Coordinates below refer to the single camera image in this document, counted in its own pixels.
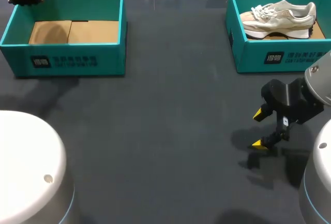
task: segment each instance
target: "cardboard box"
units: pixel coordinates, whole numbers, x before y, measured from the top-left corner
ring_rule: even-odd
[[[0,49],[17,77],[125,74],[124,0],[15,6]]]
[[[251,7],[281,0],[229,0],[225,24],[238,72],[305,71],[331,50],[331,0],[287,0],[295,5],[314,2],[317,22],[310,39],[266,37],[252,40],[246,37],[240,14]]]

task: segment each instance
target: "shoelace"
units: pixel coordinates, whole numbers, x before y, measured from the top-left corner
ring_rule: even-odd
[[[269,16],[275,16],[276,11],[274,9],[268,9],[267,7],[270,6],[271,4],[265,5],[265,6],[257,6],[255,8],[251,8],[253,15],[256,19],[262,18],[264,19],[265,17]]]

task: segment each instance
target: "shoe sole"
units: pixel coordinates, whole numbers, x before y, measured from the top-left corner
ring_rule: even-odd
[[[280,33],[289,38],[295,39],[308,39],[311,35],[309,29],[305,30],[288,30],[288,29],[275,29],[268,32],[255,32],[250,30],[245,30],[247,36],[255,39],[264,39],[266,36],[274,33]]]

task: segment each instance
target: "logo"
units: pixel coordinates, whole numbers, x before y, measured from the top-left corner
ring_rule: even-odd
[[[51,63],[47,56],[31,56],[31,61],[35,68],[51,68]]]
[[[272,65],[272,64],[280,64],[282,58],[284,56],[284,52],[268,52],[264,64]]]

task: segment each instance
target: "sneaker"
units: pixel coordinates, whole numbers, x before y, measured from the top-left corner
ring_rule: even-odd
[[[286,0],[251,8],[240,15],[248,37],[263,39],[272,33],[281,33],[291,38],[308,39],[316,20],[316,6],[292,5]]]

